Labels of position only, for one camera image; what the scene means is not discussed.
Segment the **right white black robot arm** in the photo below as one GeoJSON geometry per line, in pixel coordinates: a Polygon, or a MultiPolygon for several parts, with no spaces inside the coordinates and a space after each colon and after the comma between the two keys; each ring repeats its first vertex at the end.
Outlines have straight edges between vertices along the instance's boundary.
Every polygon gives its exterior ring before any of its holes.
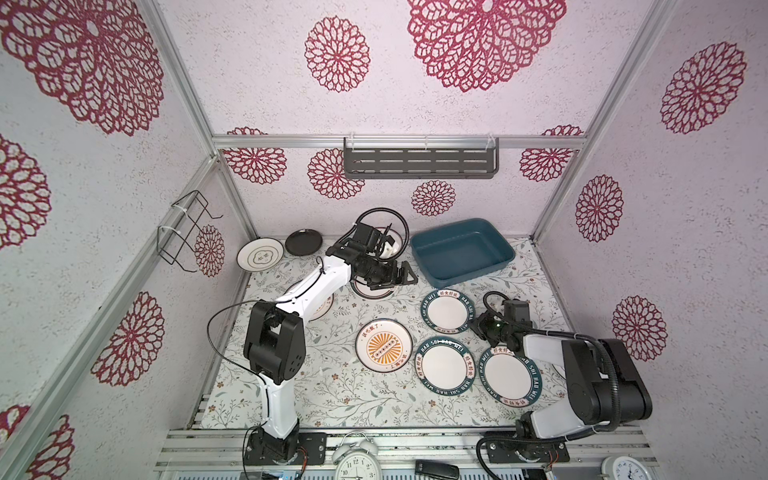
{"type": "Polygon", "coordinates": [[[515,408],[533,405],[543,389],[542,364],[559,368],[565,380],[562,399],[517,420],[515,435],[523,442],[585,438],[651,416],[650,393],[622,341],[538,329],[528,303],[503,293],[486,293],[483,305],[470,328],[489,345],[478,373],[494,399],[515,408]],[[490,302],[495,296],[498,307],[490,302]]]}

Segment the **large orange sunburst plate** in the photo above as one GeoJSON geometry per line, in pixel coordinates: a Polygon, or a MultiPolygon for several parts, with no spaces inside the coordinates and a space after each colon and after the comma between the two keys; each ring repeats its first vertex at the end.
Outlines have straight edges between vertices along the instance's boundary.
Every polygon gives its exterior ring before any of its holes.
{"type": "Polygon", "coordinates": [[[359,330],[355,353],[367,369],[376,373],[392,373],[404,367],[413,353],[410,332],[394,319],[375,319],[359,330]]]}

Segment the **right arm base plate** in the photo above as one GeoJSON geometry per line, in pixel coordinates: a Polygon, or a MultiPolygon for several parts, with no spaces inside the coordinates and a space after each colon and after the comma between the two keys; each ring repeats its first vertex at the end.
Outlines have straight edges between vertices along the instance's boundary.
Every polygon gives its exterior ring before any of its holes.
{"type": "Polygon", "coordinates": [[[513,431],[487,432],[484,445],[491,463],[566,463],[564,442],[519,437],[513,431]]]}

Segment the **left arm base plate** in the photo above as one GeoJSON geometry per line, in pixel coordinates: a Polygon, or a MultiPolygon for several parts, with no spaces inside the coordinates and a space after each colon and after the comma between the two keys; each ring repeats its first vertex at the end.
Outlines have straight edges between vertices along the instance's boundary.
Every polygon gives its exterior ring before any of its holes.
{"type": "Polygon", "coordinates": [[[249,433],[244,447],[246,466],[322,465],[327,451],[327,434],[292,432],[286,439],[268,435],[262,428],[249,433]]]}

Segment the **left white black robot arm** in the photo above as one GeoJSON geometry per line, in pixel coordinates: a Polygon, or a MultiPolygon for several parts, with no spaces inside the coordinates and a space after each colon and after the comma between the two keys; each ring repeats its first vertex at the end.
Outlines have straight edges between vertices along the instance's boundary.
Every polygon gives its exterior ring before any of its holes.
{"type": "Polygon", "coordinates": [[[298,285],[275,300],[258,300],[251,309],[243,356],[264,382],[261,429],[267,437],[286,441],[299,425],[293,378],[306,357],[305,316],[352,281],[372,290],[418,282],[410,264],[400,261],[410,240],[402,224],[400,241],[389,226],[378,228],[357,220],[317,260],[298,285]]]}

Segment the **white plate green red rim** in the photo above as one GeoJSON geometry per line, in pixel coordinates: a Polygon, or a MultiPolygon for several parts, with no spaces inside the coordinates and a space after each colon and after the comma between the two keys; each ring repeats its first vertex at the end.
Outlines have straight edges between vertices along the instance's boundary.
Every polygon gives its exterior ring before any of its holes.
{"type": "Polygon", "coordinates": [[[356,295],[366,300],[383,300],[392,296],[396,291],[395,287],[372,289],[358,279],[352,279],[350,287],[356,295]]]}

